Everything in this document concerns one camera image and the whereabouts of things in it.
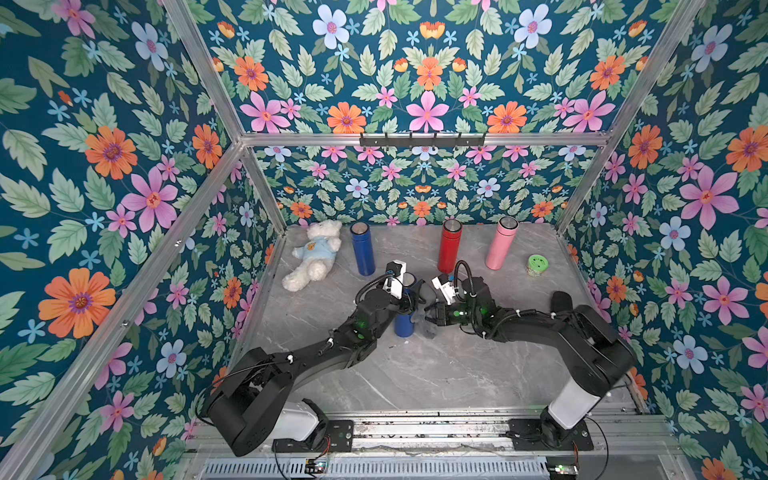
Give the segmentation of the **blue thermos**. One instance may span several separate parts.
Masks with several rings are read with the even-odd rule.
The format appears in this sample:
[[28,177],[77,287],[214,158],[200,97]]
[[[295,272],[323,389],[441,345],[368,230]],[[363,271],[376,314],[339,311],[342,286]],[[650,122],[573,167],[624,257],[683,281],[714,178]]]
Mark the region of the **blue thermos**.
[[356,222],[350,226],[350,232],[359,274],[362,276],[374,274],[376,267],[369,225],[365,222]]
[[[413,292],[412,287],[415,285],[415,283],[416,283],[416,277],[412,273],[406,272],[404,276],[405,290],[403,294],[405,292]],[[414,333],[414,324],[412,321],[412,316],[413,315],[397,315],[396,316],[395,323],[394,323],[394,331],[398,337],[407,338]]]

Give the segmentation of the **red thermos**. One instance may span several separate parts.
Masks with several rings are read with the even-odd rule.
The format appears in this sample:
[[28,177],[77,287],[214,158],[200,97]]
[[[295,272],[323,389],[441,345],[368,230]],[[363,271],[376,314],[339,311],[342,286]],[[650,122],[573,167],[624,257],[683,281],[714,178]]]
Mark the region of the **red thermos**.
[[463,225],[456,219],[447,219],[442,225],[438,256],[438,270],[450,274],[457,262]]

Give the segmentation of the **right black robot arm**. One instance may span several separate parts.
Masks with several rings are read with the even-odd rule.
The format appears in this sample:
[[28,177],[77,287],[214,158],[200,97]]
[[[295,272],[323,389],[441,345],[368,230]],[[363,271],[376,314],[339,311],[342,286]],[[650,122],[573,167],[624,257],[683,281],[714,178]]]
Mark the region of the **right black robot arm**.
[[557,350],[570,378],[540,415],[539,435],[551,445],[572,434],[637,362],[634,349],[601,314],[589,305],[574,305],[564,291],[551,295],[547,311],[502,307],[484,280],[475,277],[439,287],[435,298],[425,302],[424,314],[438,327],[466,327],[483,340]]

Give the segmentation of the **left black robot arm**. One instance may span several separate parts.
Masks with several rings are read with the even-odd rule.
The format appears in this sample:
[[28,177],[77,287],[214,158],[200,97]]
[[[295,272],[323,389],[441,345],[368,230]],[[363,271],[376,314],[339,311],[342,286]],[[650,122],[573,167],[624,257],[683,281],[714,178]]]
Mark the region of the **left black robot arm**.
[[325,374],[364,361],[395,318],[417,307],[412,293],[396,297],[382,287],[372,288],[355,300],[355,310],[325,340],[294,351],[249,350],[214,383],[200,417],[238,457],[273,440],[293,441],[308,451],[328,449],[327,415],[309,399],[291,410],[289,396]]

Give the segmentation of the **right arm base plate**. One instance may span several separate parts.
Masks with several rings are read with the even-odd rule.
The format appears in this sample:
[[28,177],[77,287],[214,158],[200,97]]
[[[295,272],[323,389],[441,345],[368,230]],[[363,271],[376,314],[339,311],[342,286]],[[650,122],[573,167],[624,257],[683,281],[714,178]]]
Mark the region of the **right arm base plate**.
[[563,429],[554,420],[510,419],[506,436],[519,451],[593,451],[594,443],[585,421]]

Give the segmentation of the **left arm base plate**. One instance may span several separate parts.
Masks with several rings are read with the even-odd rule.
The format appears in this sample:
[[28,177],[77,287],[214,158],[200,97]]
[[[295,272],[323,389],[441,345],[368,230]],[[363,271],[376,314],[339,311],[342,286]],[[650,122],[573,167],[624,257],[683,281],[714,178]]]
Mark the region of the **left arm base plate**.
[[354,436],[351,420],[320,422],[304,440],[275,439],[273,449],[277,453],[334,453],[350,452]]

